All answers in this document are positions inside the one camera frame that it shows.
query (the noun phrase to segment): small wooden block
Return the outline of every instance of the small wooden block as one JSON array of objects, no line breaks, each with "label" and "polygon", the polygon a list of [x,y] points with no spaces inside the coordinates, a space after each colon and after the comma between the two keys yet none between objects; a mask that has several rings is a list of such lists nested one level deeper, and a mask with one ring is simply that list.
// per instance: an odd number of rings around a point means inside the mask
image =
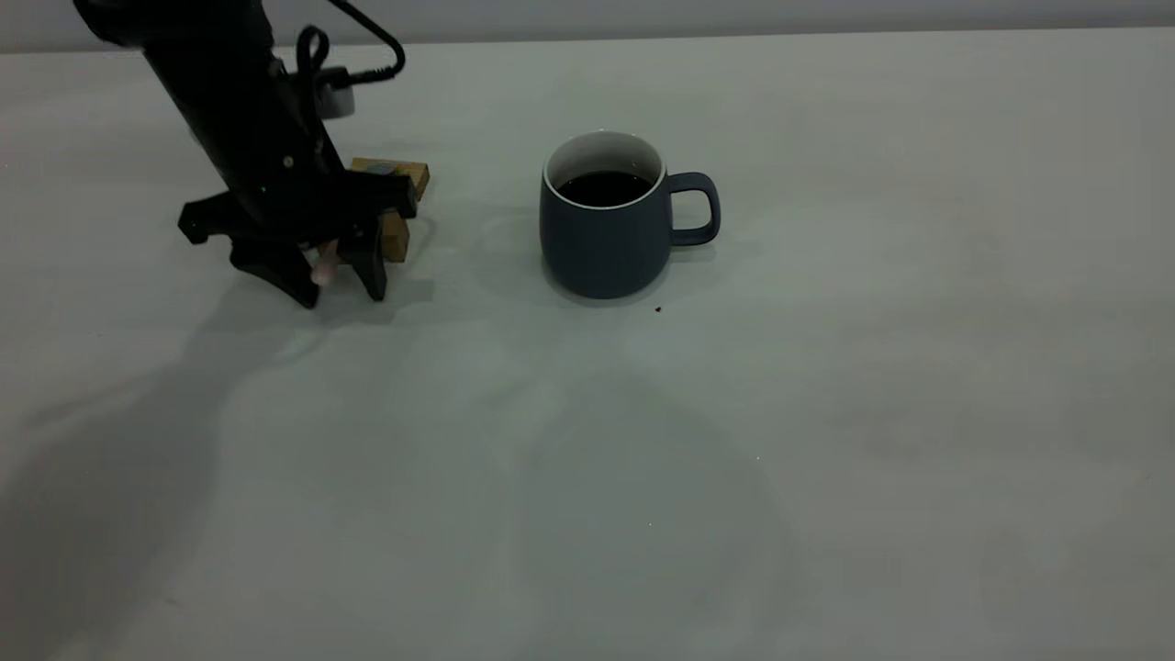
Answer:
[{"label": "small wooden block", "polygon": [[410,163],[405,161],[384,161],[380,158],[351,158],[351,169],[356,171],[370,171],[371,174],[398,174],[412,177],[416,186],[416,201],[424,198],[424,190],[429,187],[432,175],[429,173],[428,163]]},{"label": "small wooden block", "polygon": [[[397,174],[412,177],[416,186],[416,201],[424,197],[429,187],[429,166],[403,161],[385,161],[380,158],[354,158],[351,169],[372,174]],[[383,214],[383,258],[392,263],[403,263],[408,258],[408,241],[411,238],[408,223],[398,213],[390,210]]]},{"label": "small wooden block", "polygon": [[408,223],[396,211],[383,214],[383,258],[391,263],[404,263],[408,258]]}]

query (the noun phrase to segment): wall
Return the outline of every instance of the wall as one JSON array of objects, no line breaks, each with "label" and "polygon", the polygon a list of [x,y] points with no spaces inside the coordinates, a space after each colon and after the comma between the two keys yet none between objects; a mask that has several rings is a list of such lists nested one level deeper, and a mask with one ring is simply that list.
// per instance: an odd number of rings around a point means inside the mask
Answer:
[{"label": "wall", "polygon": [[[1175,23],[1173,0],[357,0],[405,41]],[[268,0],[278,38],[315,22],[369,41],[322,0]],[[95,46],[67,0],[0,6],[0,50]]]}]

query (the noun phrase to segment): cable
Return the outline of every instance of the cable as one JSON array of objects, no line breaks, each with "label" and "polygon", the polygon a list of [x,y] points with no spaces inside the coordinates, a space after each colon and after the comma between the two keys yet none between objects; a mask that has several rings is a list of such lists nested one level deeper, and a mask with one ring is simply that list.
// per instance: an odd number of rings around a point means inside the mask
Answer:
[{"label": "cable", "polygon": [[[360,72],[355,74],[348,74],[347,77],[331,80],[330,85],[335,88],[350,87],[352,85],[368,85],[371,82],[382,82],[384,80],[391,80],[396,77],[400,72],[404,70],[404,63],[408,59],[404,53],[404,47],[400,43],[400,40],[388,33],[388,31],[380,27],[378,23],[367,18],[367,15],[358,11],[354,5],[347,0],[327,0],[335,7],[338,7],[344,14],[355,19],[355,22],[363,26],[368,32],[380,38],[381,41],[391,47],[392,52],[396,53],[396,63],[390,67],[381,67],[377,69],[370,69],[365,72]],[[318,48],[310,54],[310,45],[317,39]],[[318,70],[322,69],[322,63],[327,61],[327,53],[330,52],[330,39],[327,38],[327,33],[322,32],[315,26],[307,26],[306,29],[297,38],[297,69],[298,74],[306,73],[307,79],[313,80],[317,75]]]},{"label": "cable", "polygon": [[[368,85],[371,82],[381,82],[384,80],[391,80],[396,75],[404,70],[404,62],[408,56],[404,54],[404,47],[400,43],[400,40],[388,33],[388,31],[380,27],[378,23],[367,18],[367,15],[358,11],[354,5],[347,0],[327,0],[335,7],[338,7],[344,14],[355,19],[357,23],[367,28],[368,32],[380,38],[381,41],[391,47],[392,52],[396,53],[396,63],[390,67],[381,67],[377,69],[369,69],[355,74],[348,74],[347,77],[333,79],[330,86],[336,89],[342,89],[350,87],[352,85]],[[310,52],[310,47],[316,46],[314,52]],[[297,36],[297,73],[301,79],[301,103],[302,103],[302,116],[307,123],[307,129],[310,131],[310,136],[315,142],[315,148],[322,148],[322,124],[311,117],[317,117],[317,101],[315,100],[315,83],[318,77],[318,72],[322,70],[322,65],[327,61],[327,55],[330,53],[330,38],[327,33],[318,29],[316,26],[309,25],[302,29],[302,33]]]},{"label": "cable", "polygon": [[331,5],[338,7],[344,14],[355,19],[355,22],[360,23],[368,32],[380,38],[381,41],[387,43],[392,52],[396,53],[396,63],[390,67],[382,67],[378,69],[365,70],[356,74],[351,74],[348,83],[349,85],[367,85],[369,82],[381,82],[384,80],[391,80],[396,75],[404,70],[404,61],[407,55],[404,54],[404,47],[401,46],[400,40],[395,36],[388,34],[385,29],[380,27],[375,21],[367,18],[363,12],[358,11],[354,5],[347,0],[327,0]]}]

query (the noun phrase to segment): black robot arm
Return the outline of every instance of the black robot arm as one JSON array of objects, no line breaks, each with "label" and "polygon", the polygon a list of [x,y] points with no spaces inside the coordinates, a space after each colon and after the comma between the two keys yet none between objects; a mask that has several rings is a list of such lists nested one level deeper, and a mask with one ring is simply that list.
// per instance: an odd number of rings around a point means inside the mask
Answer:
[{"label": "black robot arm", "polygon": [[324,108],[347,113],[350,87],[404,67],[394,36],[345,0],[329,1],[387,42],[396,63],[357,74],[323,68],[329,40],[309,26],[298,38],[298,70],[289,74],[271,53],[273,28],[258,0],[74,0],[99,38],[142,49],[228,184],[184,205],[183,234],[193,243],[228,235],[233,265],[308,308],[318,286],[304,248],[337,240],[340,257],[383,299],[381,214],[416,215],[409,177],[348,170],[323,127]]}]

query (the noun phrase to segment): coffee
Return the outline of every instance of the coffee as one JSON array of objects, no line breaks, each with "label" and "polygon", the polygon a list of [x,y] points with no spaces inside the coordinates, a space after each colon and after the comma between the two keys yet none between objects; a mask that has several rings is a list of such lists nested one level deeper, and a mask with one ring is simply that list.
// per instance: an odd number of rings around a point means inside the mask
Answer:
[{"label": "coffee", "polygon": [[618,207],[652,190],[650,181],[626,171],[595,171],[559,187],[559,195],[585,207]]}]

